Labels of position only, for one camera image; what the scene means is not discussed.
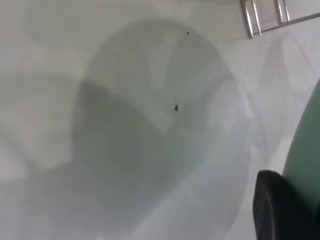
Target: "light gray surface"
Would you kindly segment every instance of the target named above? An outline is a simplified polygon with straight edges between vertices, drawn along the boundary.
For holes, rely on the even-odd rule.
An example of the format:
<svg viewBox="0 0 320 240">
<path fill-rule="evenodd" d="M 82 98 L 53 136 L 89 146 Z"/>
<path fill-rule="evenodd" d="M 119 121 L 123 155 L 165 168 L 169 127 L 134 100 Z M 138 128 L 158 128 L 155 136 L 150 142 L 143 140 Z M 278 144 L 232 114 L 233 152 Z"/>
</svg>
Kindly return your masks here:
<svg viewBox="0 0 320 240">
<path fill-rule="evenodd" d="M 0 239 L 255 239 L 256 173 L 282 170 L 320 76 L 317 21 L 249 41 L 232 0 L 0 11 Z"/>
</svg>

